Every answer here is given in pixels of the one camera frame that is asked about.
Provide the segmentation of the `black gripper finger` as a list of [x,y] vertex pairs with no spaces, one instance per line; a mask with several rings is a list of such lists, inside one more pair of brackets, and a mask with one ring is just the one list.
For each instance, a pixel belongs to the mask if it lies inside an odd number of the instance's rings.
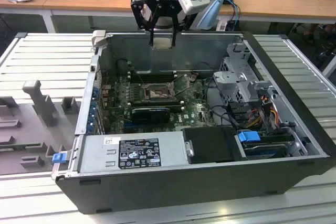
[[142,11],[144,10],[144,6],[147,5],[147,0],[131,0],[131,9],[133,12],[133,16],[138,25],[139,29],[144,29],[150,32],[150,40],[149,45],[153,46],[154,40],[154,27],[155,27],[155,12],[150,15],[149,20],[146,20]]
[[172,22],[173,22],[173,36],[172,36],[172,43],[171,43],[172,47],[175,46],[177,33],[181,32],[181,31],[188,31],[190,29],[191,25],[193,24],[196,16],[197,16],[197,14],[186,15],[185,18],[183,19],[183,24],[181,24],[181,25],[178,21],[177,14],[174,14],[172,16]]

